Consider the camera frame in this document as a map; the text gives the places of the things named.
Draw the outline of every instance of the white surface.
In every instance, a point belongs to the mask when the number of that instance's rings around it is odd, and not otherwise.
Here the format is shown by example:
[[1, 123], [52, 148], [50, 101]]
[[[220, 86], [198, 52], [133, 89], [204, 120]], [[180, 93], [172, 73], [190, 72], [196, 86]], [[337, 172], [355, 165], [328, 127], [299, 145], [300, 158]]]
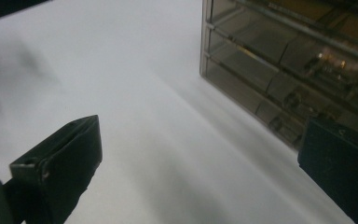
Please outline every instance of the white surface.
[[351, 223], [296, 153], [199, 76], [201, 1], [65, 0], [0, 20], [0, 179], [98, 114], [67, 223]]

